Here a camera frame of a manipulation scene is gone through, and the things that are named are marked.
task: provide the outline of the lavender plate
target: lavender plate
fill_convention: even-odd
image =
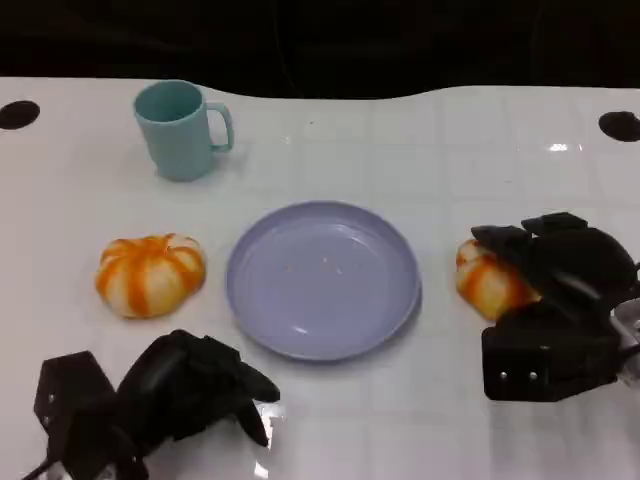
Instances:
[[[382,218],[310,202],[258,221],[227,266],[240,328],[282,355],[328,361],[393,335],[418,306],[420,273],[407,241]]]

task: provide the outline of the table surface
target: table surface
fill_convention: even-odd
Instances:
[[[234,117],[237,146],[189,184],[155,174],[132,115],[143,80],[0,79],[0,105],[40,118],[0,131],[0,477],[45,451],[32,402],[40,363],[91,350],[117,384],[157,336],[211,335],[282,390],[264,406],[270,449],[222,422],[169,443],[153,480],[602,479],[640,476],[640,397],[618,383],[557,404],[495,403],[482,390],[486,323],[456,294],[454,255],[477,224],[569,210],[640,259],[640,143],[598,128],[640,112],[640,92],[465,87],[382,101],[248,98],[206,90]],[[214,132],[221,120],[212,119]],[[309,365],[243,336],[227,305],[230,250],[255,220],[309,199],[372,209],[409,240],[419,318],[352,361]],[[128,322],[94,291],[114,238],[177,231],[209,256],[202,290],[169,318]]]

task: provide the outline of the mug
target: mug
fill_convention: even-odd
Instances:
[[[184,80],[166,80],[142,90],[133,102],[136,119],[158,174],[174,181],[201,177],[213,168],[213,154],[233,148],[233,125],[222,103],[207,103],[200,89]],[[213,145],[207,110],[220,112],[227,144]]]

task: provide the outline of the orange and white pumpkin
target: orange and white pumpkin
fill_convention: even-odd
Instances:
[[[540,300],[514,268],[482,248],[476,240],[460,246],[456,267],[456,287],[460,295],[493,322],[512,308]]]
[[[198,242],[175,233],[119,239],[102,252],[96,289],[123,317],[148,318],[177,308],[205,279]]]

